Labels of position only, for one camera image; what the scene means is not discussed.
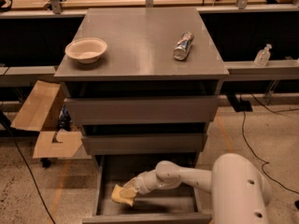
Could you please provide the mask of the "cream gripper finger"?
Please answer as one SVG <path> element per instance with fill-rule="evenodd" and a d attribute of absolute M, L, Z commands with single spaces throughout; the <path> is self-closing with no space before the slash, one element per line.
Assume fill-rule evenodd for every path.
<path fill-rule="evenodd" d="M 130 179 L 129 181 L 127 181 L 123 186 L 124 187 L 133 187 L 136 181 L 136 177 Z"/>
<path fill-rule="evenodd" d="M 133 199 L 137 195 L 137 190 L 134 187 L 122 188 L 120 191 L 120 196 L 123 199 Z"/>

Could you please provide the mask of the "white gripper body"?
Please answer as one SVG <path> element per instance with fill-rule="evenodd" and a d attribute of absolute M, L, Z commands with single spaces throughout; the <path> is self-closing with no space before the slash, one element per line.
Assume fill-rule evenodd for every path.
<path fill-rule="evenodd" d="M 159 180 L 155 171 L 149 171 L 139 174 L 134 183 L 135 190 L 139 194 L 148 194 L 158 188 Z"/>

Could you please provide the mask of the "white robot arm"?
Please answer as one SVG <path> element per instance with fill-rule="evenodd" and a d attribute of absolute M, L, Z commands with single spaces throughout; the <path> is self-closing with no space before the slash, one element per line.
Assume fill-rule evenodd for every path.
<path fill-rule="evenodd" d="M 211 194 L 215 224 L 269 223 L 270 184 L 249 160 L 234 153 L 218 157 L 210 171 L 160 161 L 154 170 L 116 186 L 112 200 L 132 205 L 138 194 L 175 189 L 182 183 Z"/>

